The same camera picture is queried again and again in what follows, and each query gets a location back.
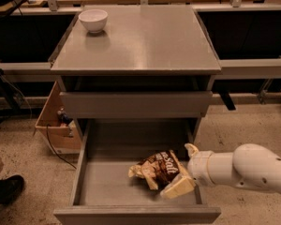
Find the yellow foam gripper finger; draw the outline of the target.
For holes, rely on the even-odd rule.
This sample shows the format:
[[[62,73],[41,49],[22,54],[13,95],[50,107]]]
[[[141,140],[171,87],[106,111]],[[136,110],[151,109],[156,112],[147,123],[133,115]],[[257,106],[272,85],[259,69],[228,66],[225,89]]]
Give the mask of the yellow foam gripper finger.
[[[195,186],[196,184],[191,177],[177,175],[172,182],[160,192],[160,196],[163,199],[174,199],[192,192]]]
[[[194,157],[200,151],[198,147],[192,143],[186,143],[185,149],[187,150],[187,154],[190,158]]]

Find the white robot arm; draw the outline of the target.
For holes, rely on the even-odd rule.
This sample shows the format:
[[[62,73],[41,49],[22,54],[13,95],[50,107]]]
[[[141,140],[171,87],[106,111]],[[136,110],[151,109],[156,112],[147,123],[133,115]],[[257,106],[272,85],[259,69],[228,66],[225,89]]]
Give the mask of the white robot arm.
[[[225,153],[200,151],[191,143],[185,149],[187,168],[160,192],[164,199],[217,185],[281,194],[281,157],[261,145],[246,143]]]

